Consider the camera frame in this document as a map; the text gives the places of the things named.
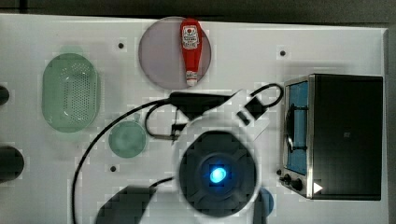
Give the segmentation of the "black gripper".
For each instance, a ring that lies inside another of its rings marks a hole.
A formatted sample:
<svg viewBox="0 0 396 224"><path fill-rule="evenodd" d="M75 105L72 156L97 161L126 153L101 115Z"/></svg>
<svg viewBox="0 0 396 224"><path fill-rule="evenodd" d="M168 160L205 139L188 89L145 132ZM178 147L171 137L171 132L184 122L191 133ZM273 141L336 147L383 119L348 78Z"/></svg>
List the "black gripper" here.
<svg viewBox="0 0 396 224"><path fill-rule="evenodd" d="M206 111L224 104L230 98L231 95L177 91L169 95L168 102L179 109L189 120L194 120ZM185 127L186 123L174 123L172 130L181 132Z"/></svg>

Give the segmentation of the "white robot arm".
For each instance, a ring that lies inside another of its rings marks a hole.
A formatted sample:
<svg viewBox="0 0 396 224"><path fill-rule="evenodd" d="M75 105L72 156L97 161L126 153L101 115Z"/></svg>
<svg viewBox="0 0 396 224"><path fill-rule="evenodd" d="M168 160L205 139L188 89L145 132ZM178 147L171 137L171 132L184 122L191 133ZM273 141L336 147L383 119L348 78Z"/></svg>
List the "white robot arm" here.
<svg viewBox="0 0 396 224"><path fill-rule="evenodd" d="M166 102L189 120L172 146L171 187L128 186L100 208L94 224L264 224L254 141L268 126L268 106L246 91L173 92Z"/></svg>

